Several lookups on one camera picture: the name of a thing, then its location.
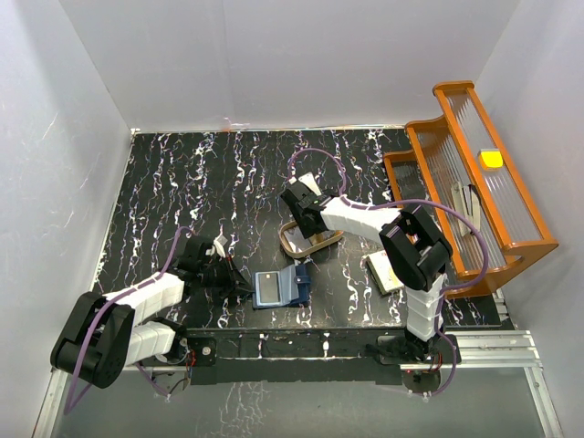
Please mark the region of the blue leather card holder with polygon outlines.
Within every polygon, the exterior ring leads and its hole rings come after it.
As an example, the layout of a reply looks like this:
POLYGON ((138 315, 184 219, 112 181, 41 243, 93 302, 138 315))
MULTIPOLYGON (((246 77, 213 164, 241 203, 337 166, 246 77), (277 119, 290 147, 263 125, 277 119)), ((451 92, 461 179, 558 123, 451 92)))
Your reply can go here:
POLYGON ((279 278, 279 293, 280 302, 271 306, 260 306, 256 299, 256 275, 255 273, 254 286, 255 292, 253 294, 253 308, 292 308, 305 305, 310 300, 311 278, 308 275, 307 268, 302 265, 290 265, 280 271, 266 271, 277 272, 279 278))

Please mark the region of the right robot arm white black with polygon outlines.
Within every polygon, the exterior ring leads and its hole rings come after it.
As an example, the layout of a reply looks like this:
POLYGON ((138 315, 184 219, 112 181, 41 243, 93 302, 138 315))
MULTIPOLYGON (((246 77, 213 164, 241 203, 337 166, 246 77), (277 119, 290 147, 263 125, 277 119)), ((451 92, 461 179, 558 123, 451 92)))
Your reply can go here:
POLYGON ((280 197, 306 238, 341 231, 383 246, 404 286, 407 304, 404 334, 391 341, 388 350, 392 356, 419 362, 436 355, 443 328, 445 268, 453 249, 423 207, 366 205, 345 195, 316 193, 300 180, 289 184, 280 197))

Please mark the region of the black VIP card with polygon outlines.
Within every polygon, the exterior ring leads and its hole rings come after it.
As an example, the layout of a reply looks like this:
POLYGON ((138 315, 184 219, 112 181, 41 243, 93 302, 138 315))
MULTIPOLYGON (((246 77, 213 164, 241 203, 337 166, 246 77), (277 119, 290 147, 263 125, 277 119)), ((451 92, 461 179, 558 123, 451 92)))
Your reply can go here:
POLYGON ((260 306, 271 306, 280 302, 277 272, 261 272, 256 275, 256 299, 260 306))

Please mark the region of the beige oval card tray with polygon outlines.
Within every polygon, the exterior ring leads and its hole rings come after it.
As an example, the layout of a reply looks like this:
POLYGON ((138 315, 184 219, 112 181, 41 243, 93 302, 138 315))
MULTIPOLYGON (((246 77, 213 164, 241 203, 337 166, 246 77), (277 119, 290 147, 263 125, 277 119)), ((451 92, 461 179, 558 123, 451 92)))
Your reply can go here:
POLYGON ((288 256, 290 256, 294 259, 300 259, 300 258, 305 258, 305 257, 311 256, 312 254, 316 253, 317 251, 337 243, 341 239, 341 237, 343 236, 342 231, 325 231, 325 232, 320 233, 320 234, 312 235, 311 237, 304 236, 304 238, 310 242, 310 247, 304 252, 292 253, 289 251, 289 249, 287 248, 287 245, 284 242, 283 232, 285 230, 287 230, 288 228, 291 228, 294 226, 297 226, 299 228, 299 226, 297 225, 297 223, 295 221, 289 222, 287 224, 284 224, 278 232, 279 241, 280 241, 280 244, 281 244, 284 252, 288 256))

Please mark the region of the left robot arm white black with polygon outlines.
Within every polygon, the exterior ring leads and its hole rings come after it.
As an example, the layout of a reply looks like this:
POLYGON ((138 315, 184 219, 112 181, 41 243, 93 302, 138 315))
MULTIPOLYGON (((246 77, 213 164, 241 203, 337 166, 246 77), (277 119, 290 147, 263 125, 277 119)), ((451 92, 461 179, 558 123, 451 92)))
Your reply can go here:
POLYGON ((82 294, 51 351, 50 364, 105 389, 122 369, 160 356, 170 364, 183 361, 189 343, 181 326, 155 315, 183 301, 198 289, 219 298, 246 296, 252 286, 225 251, 226 238, 190 237, 165 272, 139 284, 101 295, 82 294))

